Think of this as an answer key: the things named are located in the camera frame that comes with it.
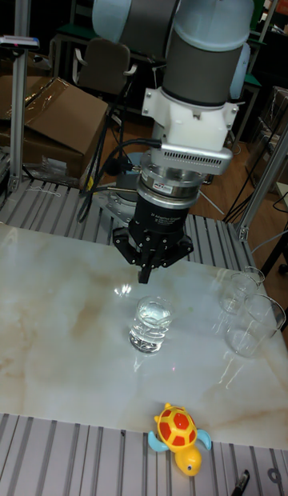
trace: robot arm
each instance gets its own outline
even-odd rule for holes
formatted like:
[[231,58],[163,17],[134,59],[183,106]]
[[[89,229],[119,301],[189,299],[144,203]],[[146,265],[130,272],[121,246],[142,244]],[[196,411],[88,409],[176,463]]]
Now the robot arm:
[[227,99],[253,8],[252,0],[94,1],[98,35],[166,59],[163,86],[146,89],[142,108],[161,147],[142,156],[129,231],[114,232],[116,247],[142,268],[140,282],[193,250],[184,235],[189,208],[206,174],[222,174],[233,157],[223,145],[238,107]]

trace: cardboard box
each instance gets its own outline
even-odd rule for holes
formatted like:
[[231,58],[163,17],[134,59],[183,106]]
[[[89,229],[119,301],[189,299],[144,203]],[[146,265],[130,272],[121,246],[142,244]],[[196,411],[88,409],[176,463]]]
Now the cardboard box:
[[[1,77],[0,146],[10,144],[11,94],[12,77]],[[67,183],[80,179],[94,154],[107,107],[60,78],[28,77],[23,162],[46,171],[47,160],[58,161]],[[57,181],[53,172],[50,180]]]

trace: turtle flipper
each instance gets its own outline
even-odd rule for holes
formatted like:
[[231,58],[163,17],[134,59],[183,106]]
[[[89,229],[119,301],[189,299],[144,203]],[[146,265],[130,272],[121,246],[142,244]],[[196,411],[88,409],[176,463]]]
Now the turtle flipper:
[[149,446],[150,448],[152,448],[152,450],[154,451],[157,451],[157,452],[162,452],[162,451],[166,451],[168,450],[168,446],[162,442],[162,441],[159,441],[154,432],[152,432],[152,430],[148,433],[148,443],[149,443]]
[[211,450],[212,441],[208,432],[202,429],[197,429],[197,439],[201,441],[208,450]]

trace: black cable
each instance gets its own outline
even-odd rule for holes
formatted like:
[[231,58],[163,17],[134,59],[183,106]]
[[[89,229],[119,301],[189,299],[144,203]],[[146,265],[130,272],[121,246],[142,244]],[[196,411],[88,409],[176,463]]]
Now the black cable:
[[271,135],[270,135],[270,136],[269,136],[269,138],[267,139],[267,142],[266,142],[266,144],[264,145],[264,147],[263,147],[263,149],[262,149],[262,151],[261,151],[260,155],[258,156],[258,158],[257,158],[256,162],[254,163],[254,165],[253,165],[252,169],[251,169],[251,170],[250,170],[250,172],[248,173],[248,176],[247,176],[247,178],[246,178],[245,182],[243,183],[242,188],[241,188],[241,189],[240,189],[240,191],[238,192],[238,195],[237,195],[236,199],[234,200],[234,202],[233,202],[232,206],[230,207],[230,209],[228,210],[228,212],[227,212],[226,216],[225,216],[225,217],[224,217],[224,219],[223,219],[223,221],[224,221],[224,222],[227,222],[227,220],[228,220],[228,218],[229,218],[229,216],[230,216],[231,212],[234,212],[234,205],[236,204],[236,202],[237,202],[237,201],[238,201],[238,199],[240,198],[240,196],[241,196],[242,192],[244,191],[244,189],[245,189],[245,187],[246,187],[246,184],[248,183],[248,181],[249,181],[249,179],[250,179],[250,176],[252,175],[252,173],[253,173],[253,171],[254,171],[254,169],[255,169],[256,165],[258,164],[258,162],[259,162],[259,161],[260,161],[260,159],[262,158],[262,156],[263,156],[263,154],[264,154],[264,152],[265,152],[265,150],[266,150],[267,146],[269,145],[269,143],[270,143],[270,141],[271,141],[272,137],[275,135],[275,132],[277,131],[277,128],[278,128],[278,126],[280,125],[280,122],[281,122],[282,118],[284,117],[284,114],[285,114],[285,112],[286,112],[286,110],[287,110],[287,109],[288,109],[288,105],[285,107],[284,111],[282,112],[281,117],[278,119],[278,123],[277,123],[277,125],[275,126],[275,128],[274,128],[274,129],[273,129],[273,131],[271,132]]
[[[130,94],[131,94],[131,91],[132,91],[132,88],[133,88],[134,81],[136,79],[136,74],[137,74],[137,70],[133,74],[132,79],[129,82],[128,89],[127,89],[127,91],[124,94],[123,110],[122,110],[122,114],[121,114],[120,135],[119,135],[119,144],[120,144],[120,146],[122,146],[122,144],[123,144],[124,125],[125,125],[125,120],[126,120],[126,112],[127,112],[127,107],[128,107],[128,101],[129,101],[129,98],[130,98]],[[122,158],[122,156],[123,156],[123,149],[120,147],[119,156],[118,157],[119,158]]]
[[88,187],[88,183],[89,183],[89,180],[90,180],[90,176],[92,175],[92,172],[93,172],[93,168],[94,168],[95,163],[96,163],[95,174],[97,174],[99,172],[101,155],[102,155],[102,150],[103,150],[104,141],[105,141],[105,137],[106,137],[106,132],[107,132],[109,126],[110,126],[112,115],[115,112],[115,109],[116,109],[116,107],[117,107],[120,99],[128,91],[129,85],[130,85],[129,82],[127,82],[124,85],[122,91],[116,97],[116,99],[114,101],[114,104],[110,108],[110,112],[106,116],[104,127],[102,129],[102,132],[100,133],[100,136],[99,136],[99,139],[98,139],[98,143],[97,143],[97,146],[96,146],[94,155],[93,155],[92,160],[91,160],[91,163],[90,163],[90,167],[89,167],[89,170],[88,170],[88,173],[87,173],[87,176],[86,176],[86,180],[85,180],[84,187],[83,187],[83,190],[82,190],[81,195],[85,195],[85,193],[86,193],[86,190],[87,190],[87,187]]
[[[112,132],[112,134],[113,134],[113,137],[114,137],[114,139],[115,139],[116,143],[117,143],[117,144],[119,144],[119,143],[120,143],[120,141],[117,139],[116,133],[115,133],[115,131],[114,131],[114,126],[113,126],[113,124],[111,124],[110,129],[111,129],[111,132]],[[123,148],[122,148],[122,152],[123,152],[123,153],[124,153],[124,155],[126,156],[126,158],[127,158],[128,162],[129,162],[129,163],[132,163],[132,161],[130,160],[130,158],[129,158],[128,154],[126,153],[126,151],[125,151]]]
[[283,200],[286,196],[288,195],[288,192],[285,192],[284,195],[277,201],[275,201],[272,205],[273,208],[275,208],[277,211],[281,211],[283,214],[288,214],[287,210],[281,210],[280,208],[277,208],[275,205],[277,205],[281,200]]
[[31,172],[25,166],[22,166],[22,169],[30,179],[34,180],[34,177],[32,176]]
[[247,208],[247,204],[236,215],[233,216],[233,219],[231,220],[231,222],[237,221],[237,219],[244,214],[244,212],[245,212],[245,210]]
[[250,199],[251,199],[252,195],[253,195],[253,192],[252,192],[252,194],[250,194],[250,195],[249,195],[246,199],[244,199],[244,201],[242,201],[242,202],[241,202],[238,206],[236,206],[236,208],[234,208],[234,209],[231,211],[231,213],[230,213],[230,215],[229,215],[228,219],[227,219],[227,220],[225,220],[225,223],[226,223],[226,224],[227,224],[228,222],[233,222],[233,221],[235,220],[235,216],[236,216],[236,215],[238,216],[238,215],[239,215],[239,212],[240,212],[240,213],[241,213],[241,212],[243,212],[243,208],[246,208],[246,205],[247,205],[247,204],[248,204],[248,202],[250,201]]
[[111,153],[109,154],[107,159],[104,161],[102,168],[100,169],[99,173],[95,177],[95,180],[94,180],[92,187],[88,191],[86,191],[85,193],[82,192],[81,196],[84,197],[85,199],[84,199],[84,203],[82,204],[82,206],[78,212],[78,215],[77,215],[77,221],[78,222],[82,223],[86,219],[86,217],[90,211],[90,208],[91,208],[93,193],[96,191],[97,186],[98,186],[102,176],[104,175],[106,168],[108,167],[110,161],[117,154],[117,152],[119,152],[121,147],[129,146],[130,144],[142,144],[142,145],[151,146],[154,148],[160,148],[162,143],[161,143],[161,141],[159,141],[157,139],[152,139],[152,138],[135,138],[135,139],[131,139],[129,141],[125,141],[121,146],[120,146],[120,144],[118,146],[116,146],[113,149],[113,151],[111,151]]

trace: white label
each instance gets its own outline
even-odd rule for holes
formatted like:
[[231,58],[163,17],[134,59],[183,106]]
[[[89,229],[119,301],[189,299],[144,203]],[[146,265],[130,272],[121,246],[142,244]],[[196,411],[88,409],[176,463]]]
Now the white label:
[[153,188],[155,190],[160,190],[164,194],[172,194],[173,187],[169,185],[164,185],[163,183],[153,183]]

